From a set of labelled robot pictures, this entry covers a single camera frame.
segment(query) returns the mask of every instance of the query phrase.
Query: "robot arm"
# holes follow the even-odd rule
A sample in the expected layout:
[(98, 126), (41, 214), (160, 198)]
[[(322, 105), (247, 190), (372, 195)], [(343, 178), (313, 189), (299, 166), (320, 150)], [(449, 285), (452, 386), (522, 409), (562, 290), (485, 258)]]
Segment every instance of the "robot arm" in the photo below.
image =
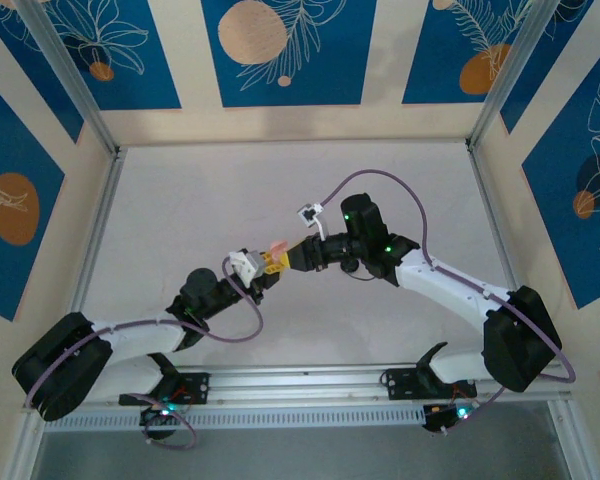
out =
[[(299, 214), (305, 219), (305, 207)], [(289, 252), (289, 264), (300, 271), (321, 271), (330, 263), (360, 261), (374, 277), (421, 293), (464, 318), (483, 335), (484, 349), (437, 352), (427, 368), (444, 384), (463, 379), (495, 379), (523, 392), (554, 358), (553, 351), (509, 307), (526, 315), (561, 348), (551, 318), (537, 292), (516, 292), (489, 285), (432, 258), (416, 242), (389, 233), (378, 206), (367, 194), (341, 204), (347, 233), (307, 237)]]
[[(389, 233), (378, 206), (367, 194), (346, 198), (341, 210), (347, 231), (328, 235), (326, 224), (317, 218), (322, 208), (304, 207), (299, 212), (301, 218), (308, 226), (317, 224), (320, 232), (291, 248), (279, 261), (274, 262), (269, 253), (242, 250), (225, 260), (223, 268), (231, 263), (233, 273), (222, 280), (209, 269), (193, 271), (166, 309), (167, 320), (131, 322), (141, 325), (118, 328), (120, 325), (90, 322), (81, 313), (65, 316), (16, 362), (14, 377), (45, 420), (61, 418), (85, 399), (120, 395), (132, 386), (135, 392), (161, 399), (172, 398), (174, 391), (184, 388), (182, 398), (176, 396), (172, 401), (186, 404), (188, 379), (156, 354), (190, 348), (205, 333), (211, 335), (207, 320), (241, 298), (259, 304), (264, 291), (278, 282), (285, 267), (321, 271), (329, 264), (343, 262), (361, 262), (374, 277), (429, 297), (483, 334), (482, 354), (434, 347), (424, 357), (426, 362), (419, 363), (422, 383), (448, 385), (460, 379), (493, 377), (521, 392), (554, 357), (535, 333), (494, 300), (500, 298), (524, 312), (560, 345), (536, 292), (526, 287), (508, 292), (429, 257), (416, 242)], [(470, 285), (479, 285), (478, 291)], [(194, 328), (183, 329), (183, 324)], [(106, 333), (98, 336), (97, 332)], [(91, 340), (66, 355), (76, 342), (87, 338)], [(63, 355), (66, 361), (58, 363)], [(49, 370), (52, 373), (40, 383)], [(32, 395), (36, 383), (40, 388)]]

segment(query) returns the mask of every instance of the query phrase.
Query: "floral wall pattern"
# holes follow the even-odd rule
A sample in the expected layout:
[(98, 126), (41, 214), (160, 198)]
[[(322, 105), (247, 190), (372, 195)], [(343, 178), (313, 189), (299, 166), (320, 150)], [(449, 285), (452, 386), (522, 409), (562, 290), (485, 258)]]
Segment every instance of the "floral wall pattern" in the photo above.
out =
[(0, 96), (0, 316), (13, 320), (64, 173)]
[(600, 59), (523, 164), (578, 307), (600, 297)]
[[(483, 101), (536, 1), (430, 0), (403, 103)], [(533, 97), (591, 1), (562, 0), (543, 40), (555, 46), (539, 56), (540, 71), (528, 74), (532, 84), (516, 92), (523, 100)]]
[(224, 107), (356, 105), (375, 0), (203, 0)]
[[(102, 110), (180, 108), (146, 0), (47, 0), (42, 7)], [(0, 36), (30, 78), (27, 58), (46, 63), (5, 0)], [(44, 91), (46, 82), (33, 83)]]

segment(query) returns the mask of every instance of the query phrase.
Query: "enclosure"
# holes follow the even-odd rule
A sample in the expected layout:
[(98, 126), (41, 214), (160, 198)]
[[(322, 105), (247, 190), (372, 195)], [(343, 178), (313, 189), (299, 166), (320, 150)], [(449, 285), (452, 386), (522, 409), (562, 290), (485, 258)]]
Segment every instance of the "enclosure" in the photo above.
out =
[[(383, 372), (481, 332), (335, 264), (283, 272), (257, 338), (168, 354), (210, 374), (191, 451), (145, 445), (117, 396), (24, 407), (11, 368), (65, 313), (156, 318), (193, 270), (315, 233), (298, 209), (362, 169), (415, 191), (439, 261), (536, 289), (577, 381), (431, 435), (439, 400), (392, 400)], [(358, 193), (423, 243), (417, 204), (371, 174), (330, 233)], [(243, 304), (209, 320), (255, 325)], [(0, 478), (156, 474), (600, 478), (600, 0), (0, 0)]]

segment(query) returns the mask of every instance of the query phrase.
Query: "yellow object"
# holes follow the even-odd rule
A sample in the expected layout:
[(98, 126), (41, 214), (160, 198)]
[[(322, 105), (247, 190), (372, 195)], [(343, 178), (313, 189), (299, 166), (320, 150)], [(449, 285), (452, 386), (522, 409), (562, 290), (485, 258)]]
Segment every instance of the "yellow object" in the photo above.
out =
[(280, 255), (280, 260), (278, 262), (273, 261), (271, 252), (263, 253), (262, 258), (264, 258), (264, 261), (267, 265), (264, 268), (264, 273), (267, 275), (271, 275), (273, 273), (282, 273), (285, 269), (289, 268), (289, 255), (287, 255), (286, 252)]

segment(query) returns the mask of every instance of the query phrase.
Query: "metal extrusion bar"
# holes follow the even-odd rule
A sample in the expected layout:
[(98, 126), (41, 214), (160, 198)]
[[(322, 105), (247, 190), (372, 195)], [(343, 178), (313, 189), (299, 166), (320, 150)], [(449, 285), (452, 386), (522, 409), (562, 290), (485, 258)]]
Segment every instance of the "metal extrusion bar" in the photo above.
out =
[(524, 70), (527, 60), (533, 53), (546, 25), (560, 4), (560, 0), (528, 0), (533, 2), (529, 15), (513, 42), (491, 90), (487, 94), (478, 120), (469, 135), (469, 150), (473, 150), (482, 140), (487, 129), (500, 113), (502, 106), (511, 94), (514, 85)]
[(502, 215), (500, 214), (500, 208), (497, 205), (496, 197), (489, 188), (490, 182), (485, 178), (488, 173), (485, 172), (483, 166), (484, 162), (480, 161), (479, 150), (480, 149), (469, 151), (471, 167), (473, 168), (476, 183), (478, 184), (478, 190), (482, 197), (482, 203), (485, 207), (487, 219), (491, 226), (491, 233), (496, 244), (496, 250), (498, 250), (500, 263), (502, 264), (502, 269), (504, 270), (504, 275), (507, 280), (507, 286), (512, 290), (517, 290), (522, 286), (523, 282), (513, 268), (514, 262), (511, 250), (507, 247), (507, 242), (505, 241), (505, 222), (502, 221)]
[(118, 150), (113, 136), (44, 7), (36, 0), (13, 0), (13, 4), (78, 112), (91, 125), (98, 141), (113, 158)]
[(91, 228), (91, 233), (89, 234), (89, 243), (87, 244), (84, 260), (80, 268), (80, 274), (69, 306), (69, 312), (81, 311), (86, 301), (87, 291), (89, 290), (93, 270), (96, 266), (96, 258), (100, 251), (100, 245), (102, 244), (102, 238), (104, 237), (109, 213), (113, 207), (113, 199), (115, 197), (116, 189), (118, 188), (120, 175), (122, 174), (126, 153), (126, 150), (123, 150), (116, 157), (116, 160), (111, 164), (109, 172), (107, 173), (107, 180), (102, 190), (96, 217)]

